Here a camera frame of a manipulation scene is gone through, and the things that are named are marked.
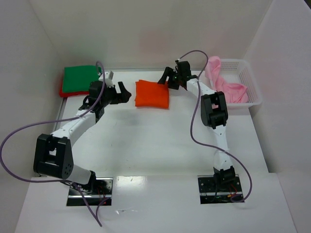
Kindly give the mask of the orange t shirt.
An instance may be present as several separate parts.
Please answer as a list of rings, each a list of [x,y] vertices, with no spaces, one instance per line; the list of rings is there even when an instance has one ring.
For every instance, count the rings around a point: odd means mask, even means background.
[[[169,89],[167,84],[158,84],[139,80],[136,82],[135,106],[138,108],[151,107],[169,108]]]

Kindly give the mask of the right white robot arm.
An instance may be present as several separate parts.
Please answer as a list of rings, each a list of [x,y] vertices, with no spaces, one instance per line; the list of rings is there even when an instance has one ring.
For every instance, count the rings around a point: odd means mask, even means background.
[[[228,153],[226,139],[226,124],[228,110],[223,92],[217,92],[199,80],[197,75],[191,73],[190,64],[187,61],[176,60],[175,68],[165,67],[164,72],[157,82],[167,84],[170,89],[185,90],[197,95],[199,98],[200,117],[202,124],[214,133],[216,145],[211,146],[217,151],[214,155],[214,182],[215,187],[220,188],[234,181],[236,173]]]

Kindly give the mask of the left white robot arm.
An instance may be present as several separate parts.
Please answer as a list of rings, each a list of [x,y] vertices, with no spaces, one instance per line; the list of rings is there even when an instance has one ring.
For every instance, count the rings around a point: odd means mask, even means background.
[[[108,80],[93,81],[77,115],[51,134],[41,134],[36,141],[34,172],[76,183],[87,193],[97,191],[103,182],[96,179],[94,171],[74,164],[72,146],[104,115],[110,104],[127,103],[131,93],[123,82],[118,82],[120,92]]]

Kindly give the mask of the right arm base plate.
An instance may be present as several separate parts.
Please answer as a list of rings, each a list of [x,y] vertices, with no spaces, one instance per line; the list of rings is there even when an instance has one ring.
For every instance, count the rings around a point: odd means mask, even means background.
[[[201,204],[225,204],[240,201],[244,198],[240,178],[236,175],[235,180],[227,184],[218,185],[213,176],[198,176],[198,188]]]

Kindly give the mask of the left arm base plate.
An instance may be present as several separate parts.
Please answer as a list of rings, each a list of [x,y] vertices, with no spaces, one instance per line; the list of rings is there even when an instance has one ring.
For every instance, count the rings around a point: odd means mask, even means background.
[[[89,206],[97,206],[103,201],[103,206],[111,206],[113,178],[97,178],[93,186],[77,185],[77,188],[70,187],[67,197],[66,206],[85,206],[81,193],[84,195]]]

